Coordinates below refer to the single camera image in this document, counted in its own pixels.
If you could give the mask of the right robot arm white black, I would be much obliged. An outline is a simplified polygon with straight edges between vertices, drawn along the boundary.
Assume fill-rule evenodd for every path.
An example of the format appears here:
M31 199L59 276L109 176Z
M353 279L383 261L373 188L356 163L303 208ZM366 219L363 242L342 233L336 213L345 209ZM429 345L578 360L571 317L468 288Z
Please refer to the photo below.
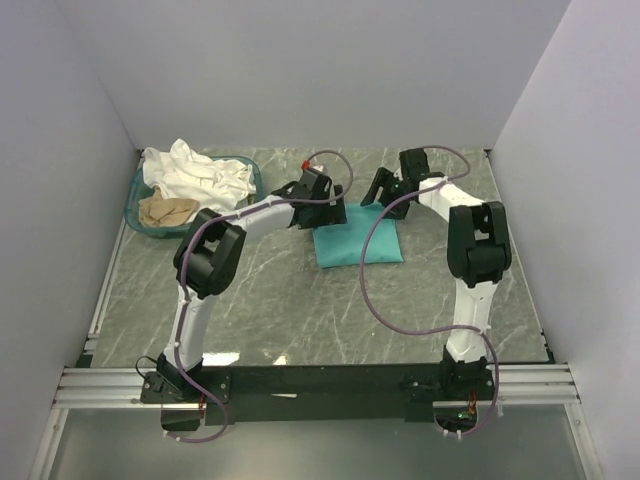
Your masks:
M474 373L486 370L487 332L493 296L512 262L506 210L499 201L484 201L453 181L471 172L449 177L431 170L424 148L399 154L396 171L380 167L361 204L383 206L380 219L403 219L415 202L438 214L448 224L446 259L455 279L453 325L439 328L449 338L443 352L439 387L444 395L460 399L474 386Z

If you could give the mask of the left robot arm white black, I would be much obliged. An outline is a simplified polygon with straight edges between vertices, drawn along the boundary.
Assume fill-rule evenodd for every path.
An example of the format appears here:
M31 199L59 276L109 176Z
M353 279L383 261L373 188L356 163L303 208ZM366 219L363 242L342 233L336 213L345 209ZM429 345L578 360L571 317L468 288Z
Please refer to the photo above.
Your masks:
M307 167L299 180L252 205L226 214L209 208L198 212L174 255L178 306L170 340L156 360L156 372L173 399L186 402L199 392L204 334L245 245L281 229L345 224L344 195L342 185L321 168Z

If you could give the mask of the teal t shirt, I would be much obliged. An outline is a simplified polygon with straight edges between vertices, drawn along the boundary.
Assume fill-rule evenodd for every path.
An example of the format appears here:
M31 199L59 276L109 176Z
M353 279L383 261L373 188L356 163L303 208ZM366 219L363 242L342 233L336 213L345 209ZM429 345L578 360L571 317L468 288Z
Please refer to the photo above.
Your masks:
M346 224L314 229L313 240L318 266L328 269L358 265L366 237L382 210L380 204L360 206L349 203L346 205ZM403 262L395 221L382 219L369 241L365 263Z

